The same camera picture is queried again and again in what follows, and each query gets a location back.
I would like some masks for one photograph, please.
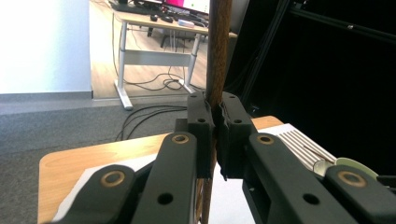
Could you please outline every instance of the wooden dowel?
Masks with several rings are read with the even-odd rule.
[[[212,114],[217,113],[215,110],[218,109],[218,105],[221,102],[224,87],[227,48],[230,38],[231,8],[232,0],[211,0],[210,2],[205,98],[212,108]],[[216,141],[216,136],[214,136],[214,144],[211,148],[212,176],[217,162],[215,149]],[[198,186],[201,185],[202,195],[199,195],[199,198],[201,198],[202,204],[197,204],[197,211],[198,209],[202,209],[202,213],[198,211],[197,214],[201,214],[201,223],[207,224],[209,221],[213,179],[199,179]]]

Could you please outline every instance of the power cable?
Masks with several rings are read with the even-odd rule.
[[[136,117],[132,118],[133,115],[137,114],[138,112],[144,111],[144,110],[149,110],[149,109],[153,109],[153,108],[159,108],[158,110],[154,110],[151,112],[148,112],[146,114],[141,114],[141,115],[137,115]],[[134,112],[132,112],[123,122],[122,124],[122,128],[121,131],[119,132],[119,134],[117,135],[115,141],[120,140],[126,140],[129,137],[131,137],[133,131],[143,123],[143,121],[152,118],[156,115],[159,115],[161,113],[166,113],[166,112],[174,112],[174,111],[182,111],[182,110],[187,110],[186,106],[179,106],[179,105],[153,105],[153,106],[147,106],[144,108],[140,108],[135,110]],[[128,127],[128,125],[130,125],[132,123],[132,121],[134,121],[135,119],[141,118],[147,116],[146,118],[144,118],[143,120],[141,120],[140,122],[138,122],[134,128],[130,131],[130,133],[128,134],[127,138],[124,139],[124,132],[126,130],[126,128]]]

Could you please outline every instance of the bolt hole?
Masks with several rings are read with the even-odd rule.
[[[177,142],[182,142],[182,141],[186,140],[186,137],[184,137],[184,136],[182,136],[182,135],[179,135],[179,136],[176,136],[176,137],[175,137],[175,140],[176,140]]]
[[[304,200],[310,204],[319,204],[319,199],[317,198],[317,196],[313,195],[313,194],[305,194],[303,196]]]
[[[163,193],[158,197],[158,203],[167,205],[173,201],[173,196],[170,193]]]
[[[260,140],[262,140],[263,142],[271,142],[272,141],[272,139],[270,137],[267,137],[267,136],[261,137]]]

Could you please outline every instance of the computer monitor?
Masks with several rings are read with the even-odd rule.
[[[194,15],[209,15],[210,0],[163,0],[163,4],[188,10],[190,14]]]

